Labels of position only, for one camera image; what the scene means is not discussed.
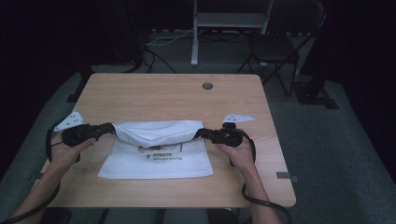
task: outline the wooden table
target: wooden table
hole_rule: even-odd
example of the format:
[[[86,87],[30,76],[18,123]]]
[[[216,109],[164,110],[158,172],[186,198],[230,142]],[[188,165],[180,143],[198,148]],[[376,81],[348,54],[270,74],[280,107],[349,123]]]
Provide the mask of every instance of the wooden table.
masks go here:
[[[213,84],[204,90],[203,84]],[[255,141],[256,166],[274,203],[296,202],[276,129],[255,75],[217,74],[94,74],[76,107],[90,124],[124,121],[199,119],[208,129],[220,129],[229,113],[256,116],[237,123]],[[108,180],[97,174],[112,148],[115,135],[105,134],[81,153],[64,177],[51,206],[64,207],[245,207],[240,193],[243,178],[229,158],[205,140],[214,174],[163,180]]]

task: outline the chair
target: chair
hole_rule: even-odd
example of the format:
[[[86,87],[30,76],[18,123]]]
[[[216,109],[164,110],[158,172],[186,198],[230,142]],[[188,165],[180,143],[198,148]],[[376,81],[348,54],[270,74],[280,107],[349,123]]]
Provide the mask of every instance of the chair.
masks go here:
[[[259,63],[274,63],[275,71],[266,79],[262,79],[262,84],[276,75],[285,93],[291,96],[300,57],[298,50],[318,31],[322,19],[323,5],[318,0],[296,0],[286,10],[284,16],[273,25],[273,28],[270,28],[270,33],[265,35],[252,34],[247,37],[251,54],[237,72],[239,73],[248,64],[250,73],[253,73],[249,62],[251,58]],[[290,34],[308,34],[308,37],[295,48],[290,41]],[[286,63],[294,65],[288,90],[278,73],[279,69]]]

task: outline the hand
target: hand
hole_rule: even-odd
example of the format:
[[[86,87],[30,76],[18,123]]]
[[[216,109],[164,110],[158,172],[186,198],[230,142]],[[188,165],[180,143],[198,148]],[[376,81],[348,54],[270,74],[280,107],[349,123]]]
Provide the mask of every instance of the hand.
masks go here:
[[[87,147],[90,147],[95,139],[88,139],[75,147],[69,147],[62,143],[62,132],[56,133],[51,139],[51,168],[67,172],[75,163],[78,154]]]
[[[252,149],[246,137],[243,138],[241,145],[238,147],[228,147],[223,144],[217,144],[216,148],[225,152],[233,161],[233,165],[241,172],[244,171],[245,168],[254,166]]]

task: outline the white paper bag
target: white paper bag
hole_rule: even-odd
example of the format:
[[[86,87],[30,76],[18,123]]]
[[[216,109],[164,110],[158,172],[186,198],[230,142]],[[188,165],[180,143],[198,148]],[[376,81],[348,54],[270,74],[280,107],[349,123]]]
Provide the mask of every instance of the white paper bag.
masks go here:
[[[200,120],[117,124],[118,138],[98,177],[165,179],[213,175],[204,139],[191,140],[203,127]]]

